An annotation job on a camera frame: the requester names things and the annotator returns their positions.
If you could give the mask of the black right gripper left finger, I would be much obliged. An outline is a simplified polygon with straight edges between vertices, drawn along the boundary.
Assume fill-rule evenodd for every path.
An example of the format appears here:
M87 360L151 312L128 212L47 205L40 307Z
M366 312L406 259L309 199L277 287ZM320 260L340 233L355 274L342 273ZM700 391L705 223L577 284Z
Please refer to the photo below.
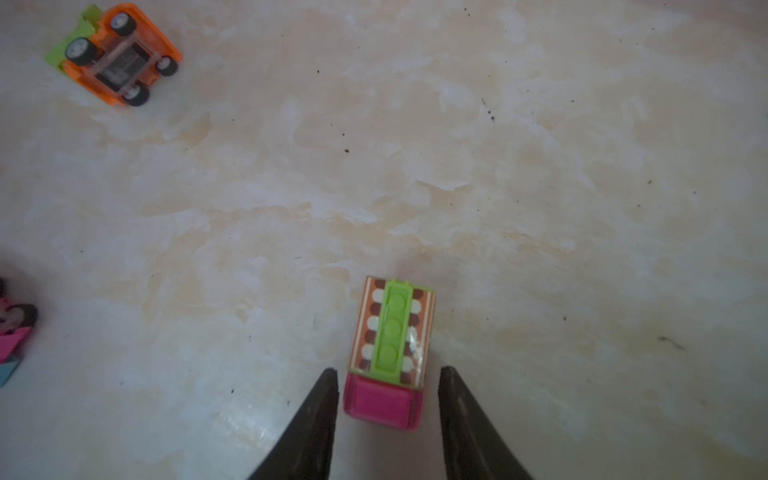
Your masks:
M338 402L337 371L326 368L249 479L328 479Z

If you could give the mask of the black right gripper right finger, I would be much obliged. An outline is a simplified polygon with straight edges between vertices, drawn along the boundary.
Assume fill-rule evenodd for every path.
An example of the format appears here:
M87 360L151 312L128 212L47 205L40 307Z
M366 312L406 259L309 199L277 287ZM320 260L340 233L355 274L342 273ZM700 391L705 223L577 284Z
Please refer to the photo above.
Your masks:
M449 479L532 479L452 366L440 370L438 400Z

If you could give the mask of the pink green toy truck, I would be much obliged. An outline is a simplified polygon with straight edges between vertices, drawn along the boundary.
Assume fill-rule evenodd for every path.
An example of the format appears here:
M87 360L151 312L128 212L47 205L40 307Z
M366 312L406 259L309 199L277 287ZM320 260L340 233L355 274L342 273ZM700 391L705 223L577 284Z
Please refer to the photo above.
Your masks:
M368 276L352 342L343 409L398 430L419 426L435 292Z

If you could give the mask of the pink toy car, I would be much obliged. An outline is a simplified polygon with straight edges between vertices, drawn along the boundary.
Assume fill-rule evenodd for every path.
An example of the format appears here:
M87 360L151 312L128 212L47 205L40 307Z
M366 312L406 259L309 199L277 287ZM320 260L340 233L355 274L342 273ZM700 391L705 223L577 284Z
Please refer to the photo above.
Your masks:
M4 386L21 362L19 350L39 317L34 304L16 303L8 295L1 279L1 386Z

